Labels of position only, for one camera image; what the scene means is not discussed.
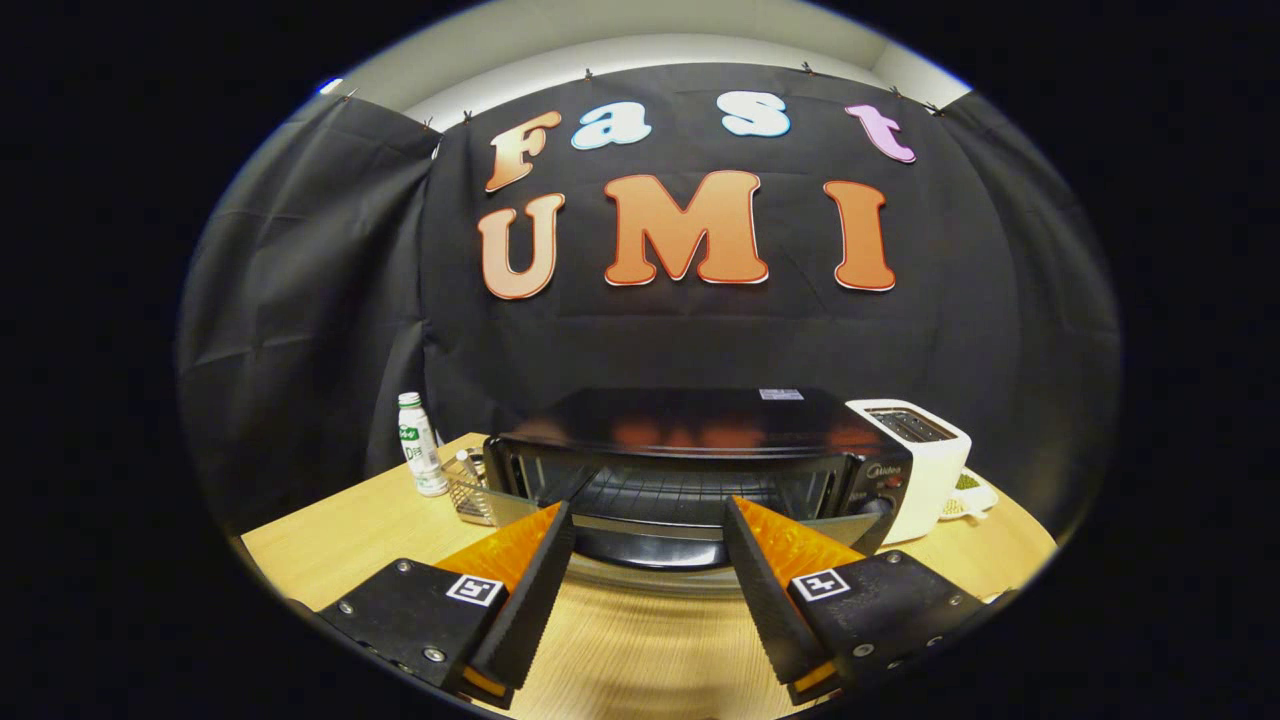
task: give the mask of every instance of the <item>black curtain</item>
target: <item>black curtain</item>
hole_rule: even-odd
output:
[[[223,196],[191,260],[183,429],[215,519],[243,533],[402,461],[422,378],[415,209],[440,135],[317,96]]]
[[[1014,392],[984,438],[1000,451],[975,447],[972,464],[1061,536],[1097,489],[1116,437],[1120,320],[1105,255],[1062,177],[989,102],[970,92],[938,120],[982,178],[1018,283]]]
[[[740,137],[717,97],[772,92],[791,128]],[[576,150],[586,111],[645,106],[652,132]],[[879,152],[845,106],[899,124]],[[401,462],[396,395],[425,393],[445,439],[500,432],[584,387],[820,386],[922,405],[974,439],[970,465],[1051,532],[1101,470],[1119,374],[1115,307],[1070,192],[974,96],[931,115],[867,85],[783,68],[641,68],[535,92],[443,138],[385,109],[320,97],[253,156],[214,213],[182,309],[180,392],[215,515],[243,532]],[[494,193],[494,136],[556,110],[532,172]],[[433,149],[439,154],[431,160]],[[614,287],[604,184],[655,176],[681,206],[707,173],[756,174],[754,286]],[[879,190],[897,286],[840,287],[827,181]],[[477,220],[566,196],[557,266],[507,301],[480,272]],[[698,250],[692,266],[703,259]],[[649,251],[650,261],[655,261]]]

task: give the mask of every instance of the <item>table surface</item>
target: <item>table surface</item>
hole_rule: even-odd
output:
[[[440,448],[479,447],[471,433]],[[1057,550],[1025,510],[1000,496],[986,520],[938,523],[902,550],[978,598],[1023,587]],[[458,519],[448,495],[422,497],[407,465],[242,536],[284,596],[320,610],[397,557],[435,562],[494,528]],[[625,592],[566,577],[525,687],[511,710],[531,720],[773,719],[792,706],[741,594]]]

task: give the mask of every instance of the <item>white toaster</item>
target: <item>white toaster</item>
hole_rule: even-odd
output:
[[[902,400],[850,400],[851,410],[911,452],[911,475],[883,544],[928,534],[942,515],[973,441],[960,428]]]

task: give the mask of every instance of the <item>ceiling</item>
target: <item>ceiling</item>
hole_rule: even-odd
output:
[[[406,111],[457,83],[559,47],[649,33],[763,40],[870,69],[888,41],[799,0],[494,0],[406,37],[339,92]]]

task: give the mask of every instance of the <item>wire basket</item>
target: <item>wire basket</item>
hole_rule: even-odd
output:
[[[467,523],[497,527],[498,523],[494,520],[493,507],[488,498],[492,491],[485,480],[484,450],[468,447],[467,456],[471,460],[471,468],[477,473],[475,475],[457,457],[449,457],[440,465],[444,478],[449,483],[449,500],[453,501],[453,510],[457,511],[458,518]]]

